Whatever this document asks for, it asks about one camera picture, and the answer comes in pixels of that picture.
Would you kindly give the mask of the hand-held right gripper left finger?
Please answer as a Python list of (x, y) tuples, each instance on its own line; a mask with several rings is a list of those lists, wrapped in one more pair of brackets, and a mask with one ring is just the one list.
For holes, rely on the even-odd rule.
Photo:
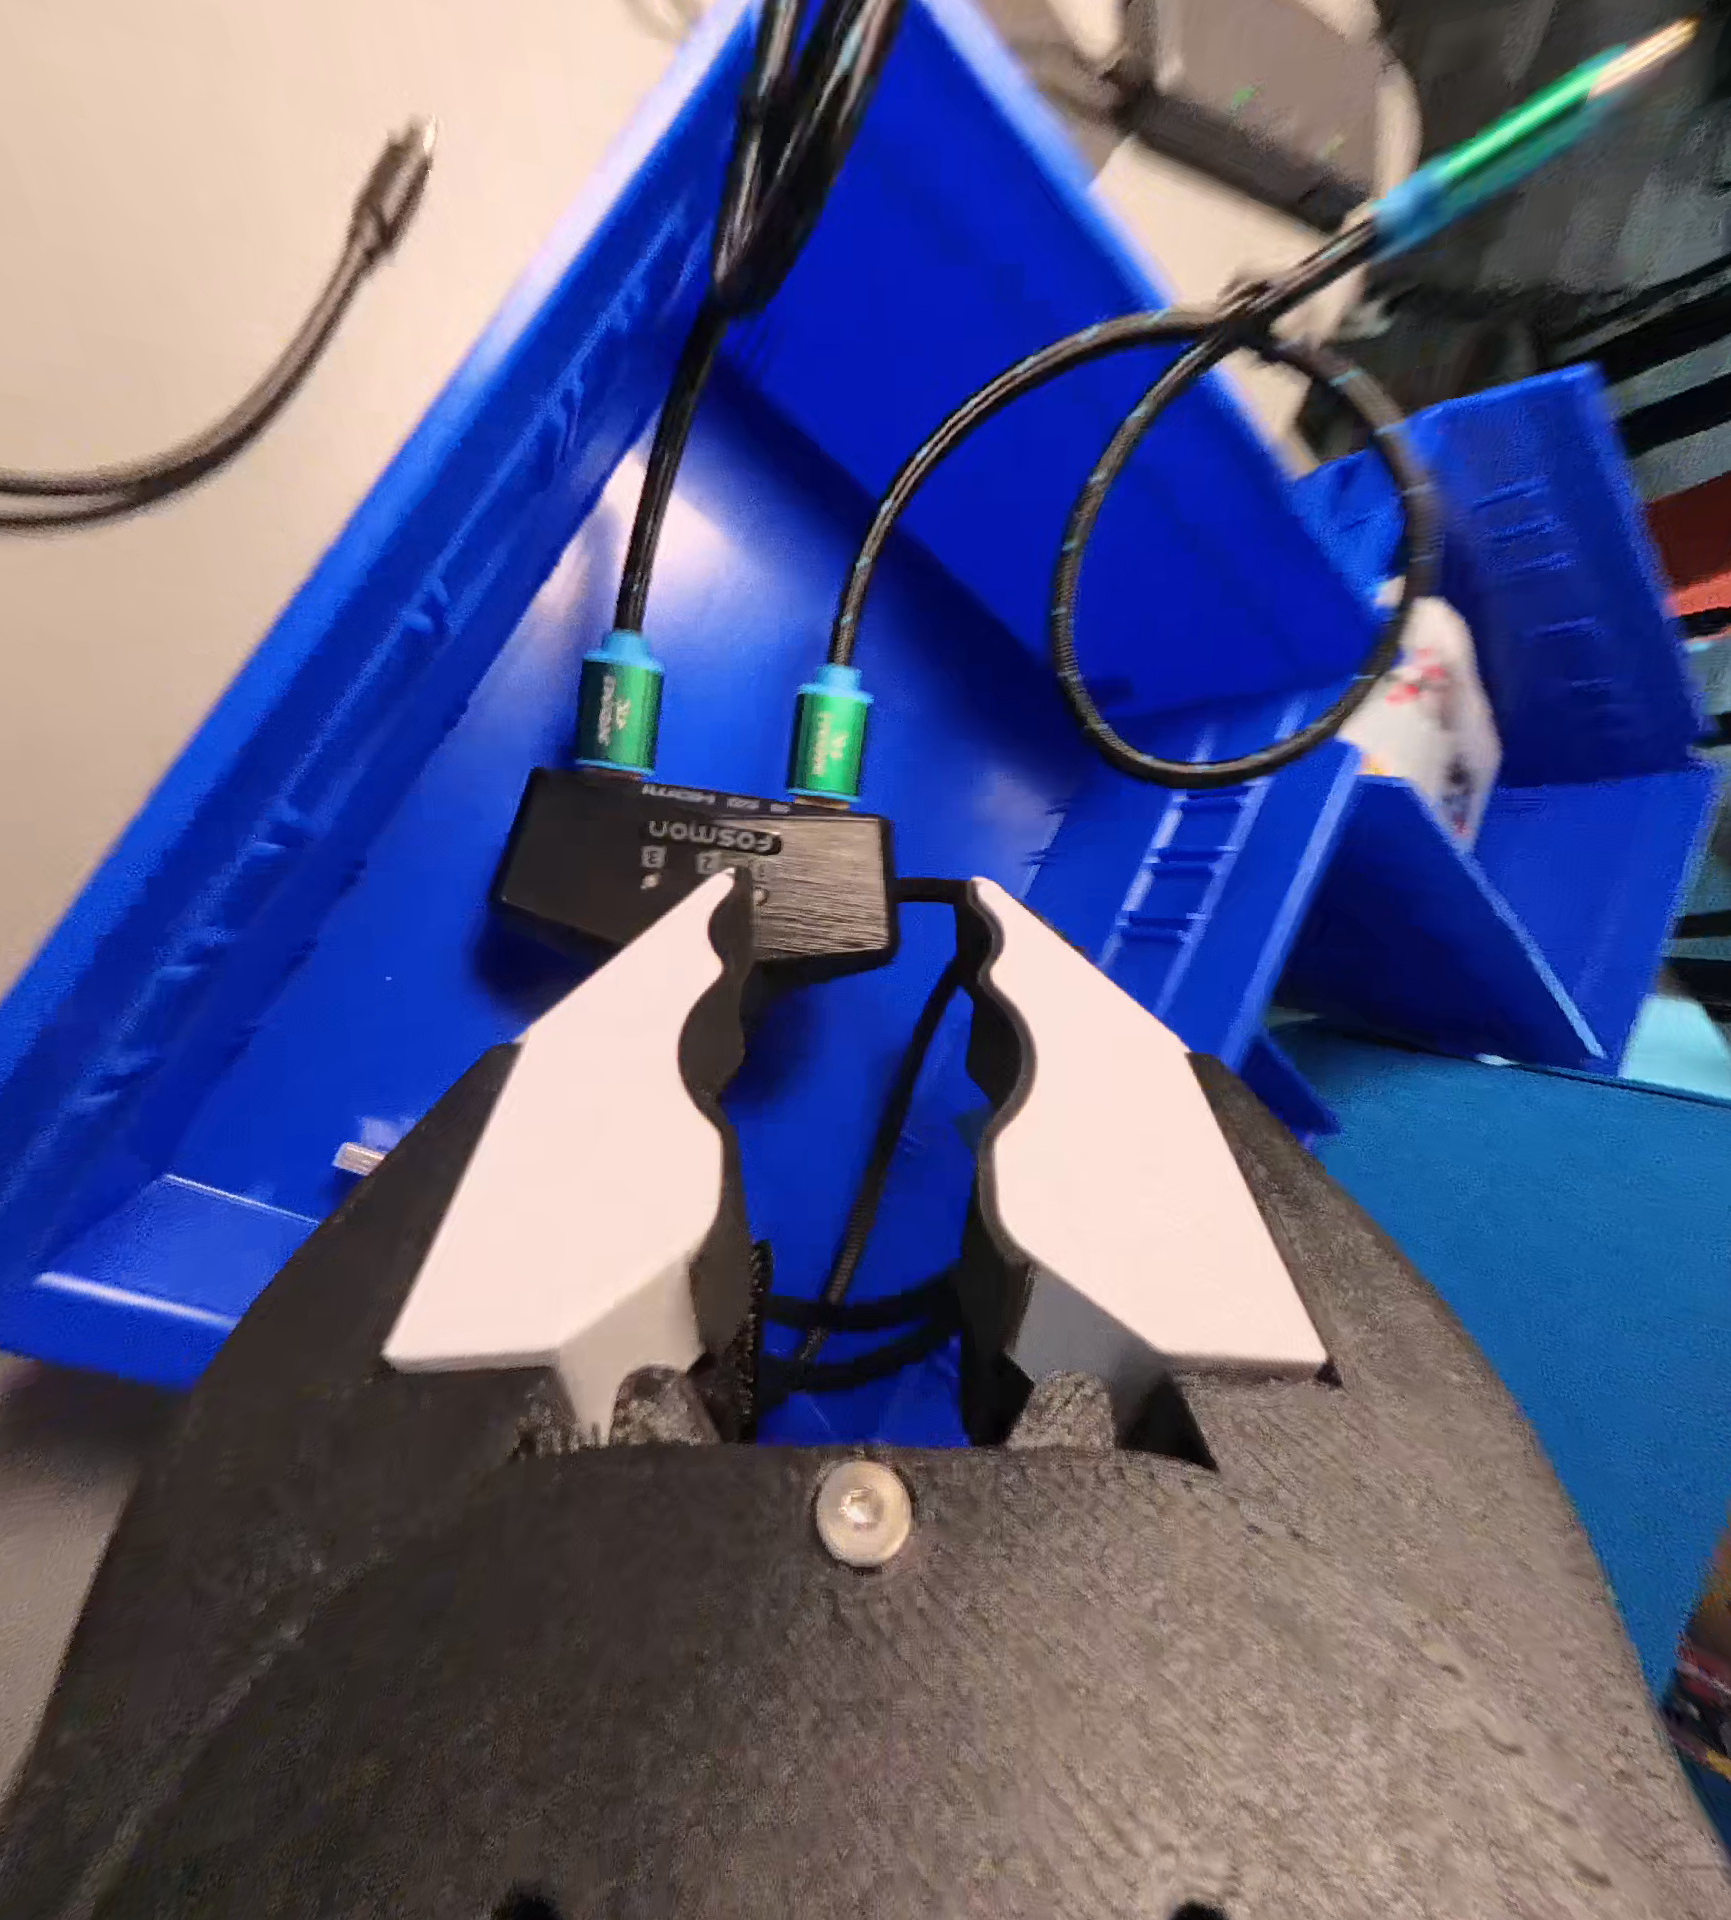
[(710, 876), (520, 1036), (388, 1367), (544, 1367), (582, 1428), (608, 1428), (634, 1371), (728, 1351), (752, 1285), (724, 1111), (752, 896), (742, 869)]

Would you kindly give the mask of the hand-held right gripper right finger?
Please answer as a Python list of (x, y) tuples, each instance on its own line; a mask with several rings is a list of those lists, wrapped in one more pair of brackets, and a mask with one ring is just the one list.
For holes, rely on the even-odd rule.
[(988, 876), (964, 883), (964, 1419), (1097, 1379), (1133, 1428), (1175, 1375), (1323, 1379), (1331, 1356), (1189, 1048)]

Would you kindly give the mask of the black hdmi switch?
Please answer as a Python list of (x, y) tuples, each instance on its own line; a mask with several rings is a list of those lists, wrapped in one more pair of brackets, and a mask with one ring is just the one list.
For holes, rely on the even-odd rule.
[(492, 902), (544, 940), (614, 949), (732, 869), (764, 965), (838, 976), (898, 948), (884, 817), (660, 779), (534, 770)]

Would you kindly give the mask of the white printed packet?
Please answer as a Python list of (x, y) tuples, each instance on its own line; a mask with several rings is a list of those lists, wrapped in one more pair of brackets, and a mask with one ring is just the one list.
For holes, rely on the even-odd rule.
[(1501, 740), (1471, 632), (1443, 597), (1411, 606), (1397, 660), (1341, 735), (1363, 776), (1409, 784), (1457, 841), (1475, 841)]

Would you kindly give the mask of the blue plastic bin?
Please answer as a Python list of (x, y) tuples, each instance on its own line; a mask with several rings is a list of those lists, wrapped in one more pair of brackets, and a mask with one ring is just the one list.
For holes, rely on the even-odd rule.
[(1707, 841), (1707, 715), (1589, 365), (1405, 424), (1501, 744), (1471, 841), (1399, 779), (1343, 819), (1281, 998), (1453, 1055), (1613, 1074)]
[[(186, 1382), (346, 1181), (568, 968), (490, 919), (534, 766), (612, 626), (640, 442), (700, 300), (752, 61), (722, 4), (0, 1004), (0, 1349)], [(1161, 300), (972, 4), (912, 4), (780, 295), (712, 373), (648, 637), (668, 782), (782, 787), (876, 495), (1014, 360)], [(1046, 599), (1081, 481), (1165, 353), (1028, 396), (878, 563), (866, 802), (920, 872), (1030, 882), (1103, 776)], [(1075, 615), (1093, 698), (1211, 752), (1333, 698), (1373, 584), (1223, 376), (1109, 493)]]

